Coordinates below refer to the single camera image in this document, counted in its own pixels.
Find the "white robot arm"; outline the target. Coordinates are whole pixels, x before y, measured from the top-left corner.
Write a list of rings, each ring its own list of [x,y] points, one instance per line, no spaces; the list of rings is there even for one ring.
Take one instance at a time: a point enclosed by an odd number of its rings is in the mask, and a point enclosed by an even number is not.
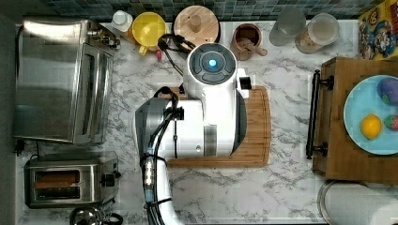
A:
[[[132,121],[149,225],[184,225],[173,206],[168,160],[229,157],[246,134],[244,100],[252,85],[245,70],[220,43],[187,44],[186,66],[178,71],[185,97],[163,86]]]

